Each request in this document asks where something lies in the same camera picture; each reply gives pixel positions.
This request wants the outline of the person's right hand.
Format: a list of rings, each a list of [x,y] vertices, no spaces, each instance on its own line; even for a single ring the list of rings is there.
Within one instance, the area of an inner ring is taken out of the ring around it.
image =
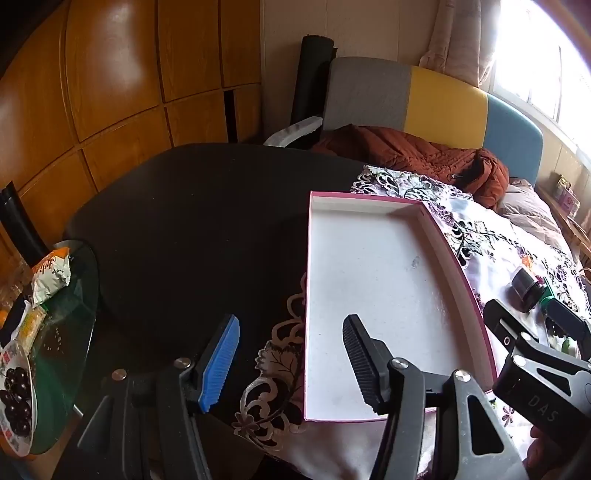
[[[542,479],[556,466],[559,447],[535,426],[531,428],[530,436],[533,442],[528,448],[524,465],[530,479]]]

